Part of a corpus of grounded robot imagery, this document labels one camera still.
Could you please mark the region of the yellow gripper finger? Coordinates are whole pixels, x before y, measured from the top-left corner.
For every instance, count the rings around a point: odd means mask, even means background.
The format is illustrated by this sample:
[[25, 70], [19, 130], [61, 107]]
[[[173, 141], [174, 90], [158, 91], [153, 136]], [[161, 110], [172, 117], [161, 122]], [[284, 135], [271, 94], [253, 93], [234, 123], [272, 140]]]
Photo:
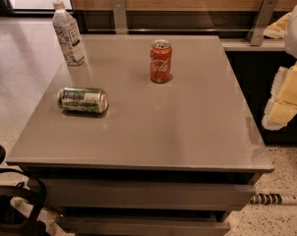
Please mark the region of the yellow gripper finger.
[[285, 33], [287, 31], [288, 20], [291, 16], [291, 13], [287, 13], [278, 19], [276, 22], [267, 26], [264, 30], [264, 36], [273, 38], [273, 39], [281, 39], [284, 38]]
[[264, 111], [262, 125], [278, 131], [297, 115], [297, 65], [289, 69], [280, 67], [274, 76], [270, 99]]

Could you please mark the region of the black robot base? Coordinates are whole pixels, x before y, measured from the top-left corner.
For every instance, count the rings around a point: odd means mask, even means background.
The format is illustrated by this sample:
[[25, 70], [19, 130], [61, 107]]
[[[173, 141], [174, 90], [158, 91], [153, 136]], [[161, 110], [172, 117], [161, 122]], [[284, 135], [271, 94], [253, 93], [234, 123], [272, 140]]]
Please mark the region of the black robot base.
[[[0, 164], [6, 156], [5, 149], [0, 146]], [[24, 182], [15, 186], [0, 185], [0, 236], [50, 236], [46, 225], [38, 217], [46, 199], [46, 187], [38, 179], [28, 173], [16, 169], [0, 168], [0, 174], [18, 173], [35, 182], [34, 189], [26, 189]], [[22, 198], [32, 205], [30, 216], [26, 217], [11, 206], [12, 198]]]

